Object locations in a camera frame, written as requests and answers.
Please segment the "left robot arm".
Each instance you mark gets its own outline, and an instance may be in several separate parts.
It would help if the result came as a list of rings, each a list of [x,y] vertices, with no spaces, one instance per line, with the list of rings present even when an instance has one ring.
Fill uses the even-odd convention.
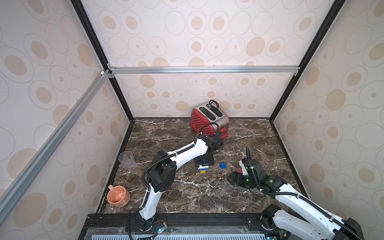
[[[152,219],[162,194],[174,183],[177,171],[195,159],[214,160],[214,153],[223,145],[223,138],[218,135],[198,133],[193,142],[172,151],[157,152],[151,164],[142,174],[142,182],[146,193],[138,215],[143,221]]]

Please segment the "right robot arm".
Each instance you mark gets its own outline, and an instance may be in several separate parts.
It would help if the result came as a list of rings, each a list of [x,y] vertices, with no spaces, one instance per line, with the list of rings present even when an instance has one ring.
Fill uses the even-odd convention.
[[[268,206],[260,217],[260,223],[266,231],[279,228],[303,240],[364,239],[362,228],[355,220],[345,220],[323,209],[281,177],[268,175],[260,162],[244,158],[239,164],[242,171],[234,171],[227,177],[232,186],[258,190],[297,214],[293,216],[277,205]]]

